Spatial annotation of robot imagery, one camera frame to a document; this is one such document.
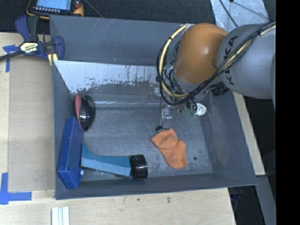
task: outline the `blue plastic object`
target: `blue plastic object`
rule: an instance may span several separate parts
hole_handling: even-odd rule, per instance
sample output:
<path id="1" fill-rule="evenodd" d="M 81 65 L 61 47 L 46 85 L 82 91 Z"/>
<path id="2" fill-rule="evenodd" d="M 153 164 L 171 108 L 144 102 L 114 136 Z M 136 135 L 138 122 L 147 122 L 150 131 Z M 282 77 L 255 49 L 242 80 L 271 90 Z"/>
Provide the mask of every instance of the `blue plastic object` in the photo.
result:
<path id="1" fill-rule="evenodd" d="M 30 201 L 31 192 L 8 192 L 8 173 L 3 173 L 1 178 L 1 189 L 0 189 L 0 204 L 7 205 L 10 201 Z"/>
<path id="2" fill-rule="evenodd" d="M 82 145 L 81 167 L 126 177 L 131 172 L 129 157 L 98 156 L 91 153 L 85 144 Z"/>
<path id="3" fill-rule="evenodd" d="M 83 131 L 76 117 L 66 120 L 57 173 L 67 189 L 77 188 L 83 176 L 80 166 Z"/>
<path id="4" fill-rule="evenodd" d="M 4 46 L 3 50 L 6 51 L 7 54 L 10 54 L 10 53 L 17 52 L 20 49 L 16 45 L 8 45 L 8 46 Z M 9 71 L 10 71 L 10 59 L 7 59 L 5 72 L 9 72 Z"/>
<path id="5" fill-rule="evenodd" d="M 17 18 L 15 21 L 15 28 L 18 33 L 23 37 L 24 42 L 28 42 L 31 40 L 31 35 L 27 26 L 27 15 L 23 15 Z"/>
<path id="6" fill-rule="evenodd" d="M 38 44 L 37 50 L 35 52 L 23 52 L 23 54 L 25 56 L 35 56 L 44 60 L 48 60 L 49 53 L 44 49 L 43 43 L 38 40 L 38 36 L 37 34 L 35 34 L 37 21 L 38 17 L 28 18 L 27 15 L 23 15 L 17 18 L 17 20 L 15 21 L 15 27 L 18 33 L 23 37 L 24 42 L 34 42 Z M 65 52 L 63 39 L 60 36 L 56 36 L 53 38 L 53 40 L 56 46 L 56 55 L 58 59 L 61 60 Z"/>

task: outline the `black surface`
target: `black surface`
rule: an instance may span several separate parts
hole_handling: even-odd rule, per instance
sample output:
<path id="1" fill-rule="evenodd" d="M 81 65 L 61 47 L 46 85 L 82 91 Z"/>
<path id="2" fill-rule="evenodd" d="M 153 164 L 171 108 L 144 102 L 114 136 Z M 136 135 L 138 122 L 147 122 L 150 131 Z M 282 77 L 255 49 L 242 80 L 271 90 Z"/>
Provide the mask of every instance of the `black surface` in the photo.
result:
<path id="1" fill-rule="evenodd" d="M 209 0 L 88 0 L 104 17 L 160 21 L 172 23 L 213 23 L 214 16 Z M 276 0 L 263 0 L 270 21 L 276 20 Z M 15 32 L 15 20 L 25 14 L 28 0 L 0 0 L 0 31 Z M 85 16 L 97 16 L 84 2 Z M 49 34 L 49 24 L 40 22 L 38 33 Z M 275 148 L 275 115 L 269 101 L 245 98 L 255 128 L 258 146 L 267 154 Z M 276 175 L 270 176 L 276 197 Z M 243 189 L 244 199 L 237 205 L 237 224 L 263 224 L 257 196 L 251 189 Z"/>

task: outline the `wooden table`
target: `wooden table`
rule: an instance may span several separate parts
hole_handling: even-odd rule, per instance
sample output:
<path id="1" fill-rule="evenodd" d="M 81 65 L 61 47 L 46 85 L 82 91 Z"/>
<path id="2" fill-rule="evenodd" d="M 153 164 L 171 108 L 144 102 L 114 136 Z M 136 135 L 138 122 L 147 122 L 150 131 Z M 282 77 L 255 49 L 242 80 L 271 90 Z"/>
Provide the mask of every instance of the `wooden table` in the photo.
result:
<path id="1" fill-rule="evenodd" d="M 19 45 L 22 43 L 22 37 L 14 33 L 0 33 L 0 55 L 6 54 L 2 47 L 5 45 Z M 16 90 L 21 93 L 26 91 L 26 87 L 31 86 L 34 90 L 32 94 L 42 94 L 47 86 L 51 76 L 48 74 L 47 62 L 37 58 L 23 57 L 11 59 L 12 70 L 5 72 L 6 62 L 0 62 L 0 173 L 8 172 L 8 188 L 19 187 L 21 190 L 33 190 L 32 201 L 27 202 L 9 202 L 8 205 L 0 205 L 0 224 L 51 224 L 51 208 L 68 206 L 70 210 L 70 224 L 202 224 L 202 225 L 234 225 L 234 215 L 227 188 L 197 190 L 177 193 L 151 194 L 151 195 L 128 195 L 115 197 L 100 197 L 88 199 L 72 199 L 56 201 L 54 197 L 54 159 L 34 159 L 40 153 L 45 153 L 43 145 L 39 144 L 35 133 L 27 134 L 26 141 L 18 139 L 15 145 L 13 137 L 28 126 L 39 127 L 46 135 L 53 135 L 53 130 L 49 130 L 49 121 L 46 124 L 30 123 L 34 118 L 45 116 L 43 109 L 29 109 L 28 106 L 21 106 L 20 96 Z M 10 85 L 10 73 L 26 66 L 32 69 L 32 73 L 20 75 L 16 86 Z M 41 70 L 34 69 L 36 66 L 44 66 L 44 74 Z M 249 147 L 251 159 L 256 175 L 265 175 L 263 163 L 259 154 L 254 132 L 245 106 L 242 95 L 234 94 L 236 104 L 239 110 L 242 129 L 244 130 L 246 141 Z M 12 108 L 9 105 L 20 106 L 20 109 Z M 36 100 L 32 105 L 36 107 L 45 107 L 47 116 L 52 117 L 52 111 L 49 109 L 49 100 Z M 22 114 L 21 109 L 27 109 L 24 118 L 17 116 L 22 121 L 26 120 L 26 125 L 19 125 L 14 120 L 16 113 Z M 13 154 L 20 155 L 21 148 L 30 148 L 35 153 L 23 153 L 22 159 L 16 159 Z M 39 173 L 50 173 L 53 176 L 40 176 Z"/>

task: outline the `black cap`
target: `black cap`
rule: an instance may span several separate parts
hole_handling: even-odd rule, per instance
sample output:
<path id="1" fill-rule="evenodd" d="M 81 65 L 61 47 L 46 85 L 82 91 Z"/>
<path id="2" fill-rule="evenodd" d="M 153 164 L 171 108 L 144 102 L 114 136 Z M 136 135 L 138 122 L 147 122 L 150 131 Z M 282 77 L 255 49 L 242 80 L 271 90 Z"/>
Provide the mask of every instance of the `black cap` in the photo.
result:
<path id="1" fill-rule="evenodd" d="M 134 180 L 145 179 L 148 176 L 147 162 L 143 154 L 130 157 L 131 176 Z"/>

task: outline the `small white component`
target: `small white component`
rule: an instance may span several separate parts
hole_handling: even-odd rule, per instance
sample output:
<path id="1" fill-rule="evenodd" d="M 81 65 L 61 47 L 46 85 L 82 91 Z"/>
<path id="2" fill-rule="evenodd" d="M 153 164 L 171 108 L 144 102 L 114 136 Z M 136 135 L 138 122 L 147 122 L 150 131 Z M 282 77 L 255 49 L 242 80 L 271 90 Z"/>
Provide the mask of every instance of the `small white component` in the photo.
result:
<path id="1" fill-rule="evenodd" d="M 70 225 L 69 207 L 51 209 L 51 225 Z"/>
<path id="2" fill-rule="evenodd" d="M 201 103 L 197 103 L 196 115 L 202 116 L 205 113 L 206 113 L 206 106 L 202 105 Z"/>

